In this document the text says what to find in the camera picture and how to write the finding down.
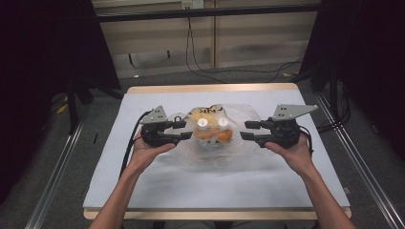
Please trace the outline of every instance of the wall socket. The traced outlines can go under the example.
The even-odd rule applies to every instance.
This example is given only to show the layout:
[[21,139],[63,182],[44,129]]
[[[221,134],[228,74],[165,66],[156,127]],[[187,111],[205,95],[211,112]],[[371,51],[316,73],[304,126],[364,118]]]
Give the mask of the wall socket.
[[203,9],[203,0],[181,0],[183,10]]

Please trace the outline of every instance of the table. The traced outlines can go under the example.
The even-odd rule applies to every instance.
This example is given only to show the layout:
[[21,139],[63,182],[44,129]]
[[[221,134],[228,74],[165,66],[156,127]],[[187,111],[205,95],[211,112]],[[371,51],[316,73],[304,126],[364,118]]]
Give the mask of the table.
[[[108,166],[111,166],[112,163],[111,159],[108,157],[108,153],[111,151],[109,150],[111,147],[113,147],[117,152],[120,153],[120,149],[117,149],[119,147],[125,148],[126,142],[128,139],[118,139],[115,138],[117,137],[115,133],[117,131],[120,132],[125,132],[123,129],[125,129],[124,126],[128,126],[126,123],[120,123],[120,120],[122,120],[123,115],[130,113],[131,111],[128,110],[128,106],[125,105],[125,102],[128,101],[127,98],[130,97],[135,97],[136,98],[142,98],[144,100],[143,103],[145,104],[137,104],[139,107],[144,107],[144,106],[151,106],[154,104],[154,99],[158,100],[158,98],[163,97],[160,99],[159,102],[164,102],[165,99],[169,99],[171,97],[183,97],[184,95],[187,95],[187,97],[191,95],[196,95],[195,98],[193,98],[195,101],[198,101],[200,98],[200,101],[205,101],[205,100],[210,100],[209,96],[214,96],[216,97],[215,99],[218,99],[219,103],[225,103],[225,102],[234,102],[234,101],[250,101],[250,105],[254,106],[255,105],[255,110],[257,113],[261,116],[261,118],[266,118],[264,115],[267,114],[267,116],[272,115],[268,112],[268,110],[272,110],[271,107],[276,106],[276,104],[266,104],[263,103],[263,101],[269,101],[269,103],[274,103],[271,102],[270,97],[265,96],[265,97],[257,97],[256,95],[271,95],[277,97],[277,100],[282,100],[280,103],[285,103],[288,101],[294,101],[294,104],[304,104],[304,100],[302,99],[302,96],[300,95],[298,88],[295,84],[290,84],[290,83],[283,83],[283,84],[227,84],[227,85],[185,85],[185,86],[149,86],[149,87],[133,87],[128,90],[128,94],[126,97],[124,97],[124,100],[121,104],[121,109],[119,111],[117,120],[115,125],[113,126],[113,130],[110,133],[109,139],[107,140],[106,146],[103,151],[103,156],[100,159],[100,162],[97,165],[96,171],[94,178],[92,179],[92,184],[89,189],[88,195],[86,197],[85,203],[84,203],[84,217],[86,219],[94,219],[98,213],[98,210],[100,209],[100,206],[103,205],[102,201],[105,201],[105,199],[109,196],[109,192],[112,191],[112,189],[115,186],[115,177],[117,177],[117,174],[119,173],[119,169],[116,170],[115,174],[115,169],[114,170],[109,170],[108,173],[106,172],[106,168]],[[217,95],[221,94],[224,97],[223,98],[218,98]],[[243,95],[241,97],[235,98],[235,94],[237,95]],[[179,111],[179,104],[178,105],[173,105],[174,108],[168,108],[165,107],[166,113],[167,114],[172,114],[176,109]],[[143,113],[145,112],[144,110],[137,111],[138,113]],[[341,184],[337,178],[336,173],[334,172],[330,159],[326,153],[326,150],[322,144],[322,141],[320,140],[319,134],[316,132],[316,128],[313,125],[313,122],[310,118],[309,115],[304,115],[301,117],[297,118],[297,122],[299,123],[305,123],[306,127],[309,129],[309,131],[312,134],[313,138],[313,145],[314,145],[314,150],[315,153],[313,155],[313,160],[315,163],[315,166],[317,166],[318,170],[320,171],[321,175],[324,177],[324,180],[326,181],[327,185],[330,188],[330,191],[332,194],[335,196],[337,199],[338,203],[342,206],[343,210],[345,213],[350,217],[352,215],[351,209],[350,209],[350,204],[343,192],[343,188],[341,187]],[[116,159],[117,163],[116,165],[112,167],[119,167],[119,164],[121,163],[122,157],[119,157],[118,153],[115,153],[113,158],[118,158]],[[273,157],[271,161],[275,161],[274,163],[277,165],[281,164],[282,159],[279,157]],[[154,171],[154,173],[159,170],[160,168],[157,166],[161,166],[161,161],[159,161],[159,158],[151,165],[153,168],[148,168],[147,171],[145,171],[145,174],[143,174],[141,177],[153,177],[153,173],[150,171]],[[288,169],[285,166],[286,163],[284,162],[284,167],[280,167],[278,170],[283,171],[283,176],[288,177],[287,182],[285,179],[282,179],[282,186],[284,185],[283,183],[287,183],[287,185],[291,185],[290,187],[297,188],[299,191],[294,190],[289,190],[292,194],[298,197],[297,203],[294,203],[295,200],[292,200],[291,204],[297,204],[300,206],[295,206],[295,205],[290,205],[288,206],[288,203],[286,203],[286,206],[281,206],[279,202],[277,202],[277,198],[283,198],[283,195],[286,195],[285,198],[288,198],[288,195],[283,192],[283,194],[278,193],[277,195],[280,195],[279,197],[272,199],[269,201],[268,204],[272,205],[271,207],[264,207],[264,206],[259,206],[260,204],[256,203],[258,206],[250,206],[249,202],[244,203],[242,200],[238,199],[235,203],[232,203],[230,205],[233,205],[231,207],[223,207],[221,204],[229,204],[229,201],[221,202],[223,198],[226,198],[226,195],[219,194],[220,196],[216,198],[216,200],[219,202],[218,206],[216,203],[213,204],[213,207],[207,207],[204,206],[204,203],[196,203],[199,205],[198,207],[190,207],[187,206],[187,203],[182,203],[184,204],[184,208],[182,209],[179,206],[175,206],[177,203],[170,202],[170,199],[168,199],[163,207],[156,207],[153,204],[159,204],[159,203],[154,203],[152,199],[149,199],[148,201],[142,202],[143,198],[147,198],[145,194],[142,192],[151,192],[154,191],[153,189],[147,189],[146,191],[142,191],[142,185],[147,186],[150,185],[148,184],[147,180],[141,180],[139,179],[139,183],[137,184],[135,195],[138,195],[137,198],[131,199],[130,201],[130,206],[128,212],[125,214],[126,219],[152,219],[152,220],[170,220],[170,219],[198,219],[198,220],[204,220],[204,219],[209,219],[209,220],[288,220],[288,219],[316,219],[316,215],[313,211],[313,208],[311,207],[311,204],[309,203],[309,199],[307,196],[307,193],[305,192],[305,187],[303,187],[303,182],[300,180],[298,176],[294,176],[292,174],[286,174],[288,173]],[[201,178],[202,180],[205,178],[203,175],[196,174],[193,176],[199,176],[198,178]],[[273,179],[279,178],[280,175],[273,175]],[[106,184],[100,184],[100,182],[103,182],[103,179],[108,179],[107,177],[112,177],[112,181],[109,183],[109,185]],[[111,189],[110,191],[105,191],[106,193],[104,195],[101,195],[99,193],[99,185],[103,187],[103,189]],[[265,184],[260,184],[258,183],[257,185],[263,185],[259,186],[261,188],[267,188]],[[221,183],[219,184],[219,189],[226,189],[226,186],[222,187]],[[242,190],[244,192],[252,192],[253,194],[256,194],[255,192],[260,192],[257,190],[245,190],[245,187],[242,187]],[[234,194],[234,198],[240,197],[238,194]],[[188,197],[186,192],[184,192],[184,199],[190,200],[192,197]]]

